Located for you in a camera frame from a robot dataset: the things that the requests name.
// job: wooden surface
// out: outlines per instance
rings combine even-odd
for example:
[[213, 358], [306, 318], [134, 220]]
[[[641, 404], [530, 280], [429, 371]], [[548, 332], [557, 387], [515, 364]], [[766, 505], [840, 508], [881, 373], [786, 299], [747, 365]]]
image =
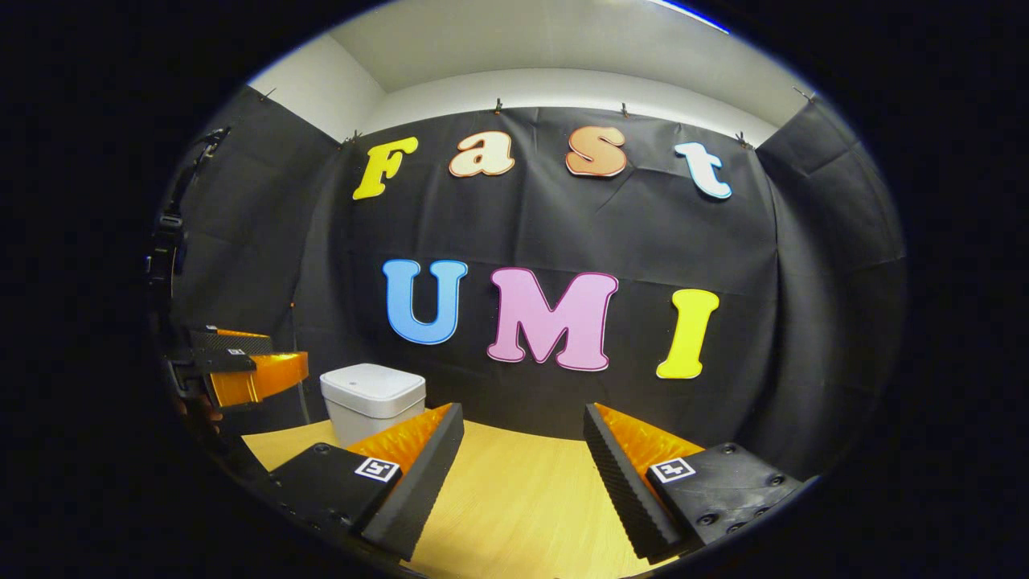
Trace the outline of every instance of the wooden surface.
[[[636, 558], [586, 442], [464, 422], [464, 439], [409, 567], [433, 578], [608, 579], [660, 566]], [[243, 437], [272, 470], [331, 423]]]

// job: pink letter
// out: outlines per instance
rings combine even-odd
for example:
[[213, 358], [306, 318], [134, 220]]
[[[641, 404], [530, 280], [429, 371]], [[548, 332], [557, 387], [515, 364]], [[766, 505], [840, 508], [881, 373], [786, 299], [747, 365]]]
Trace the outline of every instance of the pink letter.
[[551, 310], [536, 276], [523, 267], [501, 267], [493, 272], [493, 284], [500, 289], [497, 341], [486, 350], [493, 360], [522, 362], [525, 351], [518, 346], [519, 328], [542, 364], [551, 357], [561, 335], [568, 332], [558, 366], [569, 370], [596, 372], [607, 368], [604, 356], [604, 319], [618, 280], [606, 273], [580, 273], [568, 284], [558, 306]]

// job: white plastic container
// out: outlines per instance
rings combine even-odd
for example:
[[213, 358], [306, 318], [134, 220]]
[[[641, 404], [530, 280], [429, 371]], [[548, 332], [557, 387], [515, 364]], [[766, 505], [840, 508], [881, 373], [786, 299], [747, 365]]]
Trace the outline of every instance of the white plastic container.
[[425, 378], [375, 364], [321, 375], [322, 398], [343, 447], [425, 411]]

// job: black fabric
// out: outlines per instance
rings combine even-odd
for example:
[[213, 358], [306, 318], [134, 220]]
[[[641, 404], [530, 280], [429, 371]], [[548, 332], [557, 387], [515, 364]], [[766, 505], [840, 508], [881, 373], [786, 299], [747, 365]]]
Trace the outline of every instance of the black fabric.
[[907, 263], [876, 165], [817, 100], [757, 148], [779, 248], [776, 370], [738, 442], [792, 476], [853, 441], [899, 349]]
[[[576, 177], [564, 164], [576, 128], [616, 126], [629, 165], [610, 179]], [[473, 133], [510, 135], [514, 167], [499, 176], [448, 171]], [[415, 136], [386, 190], [355, 201], [371, 146]], [[701, 192], [673, 146], [699, 141], [718, 155], [724, 201]], [[669, 120], [578, 108], [452, 114], [365, 135], [332, 162], [311, 221], [296, 293], [297, 340], [311, 378], [362, 362], [426, 377], [426, 404], [460, 402], [468, 420], [537, 435], [581, 439], [581, 408], [601, 402], [699, 444], [732, 440], [768, 379], [778, 301], [772, 193], [752, 149], [724, 135]], [[455, 335], [436, 347], [407, 342], [386, 317], [390, 258], [419, 261], [415, 315], [435, 319], [436, 259], [468, 263]], [[618, 278], [607, 314], [602, 372], [559, 367], [554, 356], [501, 363], [496, 337], [501, 266], [531, 268], [554, 306], [572, 278]], [[691, 381], [663, 381], [677, 313], [672, 294], [716, 294]], [[563, 340], [558, 349], [563, 349]]]
[[[225, 125], [232, 132], [182, 198], [187, 239], [173, 317], [183, 326], [268, 335], [277, 352], [292, 352], [290, 303], [317, 201], [315, 183], [338, 143], [249, 86], [201, 134]], [[201, 148], [186, 153], [179, 168]], [[317, 392], [306, 394], [309, 407], [321, 404]], [[253, 410], [226, 415], [221, 428], [247, 434], [306, 422], [298, 393], [290, 389]]]

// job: peach letter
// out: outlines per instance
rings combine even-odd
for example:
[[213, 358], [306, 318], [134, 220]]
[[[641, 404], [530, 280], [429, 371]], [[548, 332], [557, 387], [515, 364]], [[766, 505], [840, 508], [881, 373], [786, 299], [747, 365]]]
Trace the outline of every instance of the peach letter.
[[457, 153], [450, 165], [451, 174], [455, 177], [470, 177], [480, 173], [500, 175], [514, 166], [514, 159], [510, 157], [511, 138], [507, 133], [476, 133], [457, 143], [457, 148], [462, 152]]
[[565, 165], [573, 175], [613, 177], [626, 168], [626, 144], [622, 131], [612, 126], [581, 126], [568, 137], [572, 152], [565, 155]]

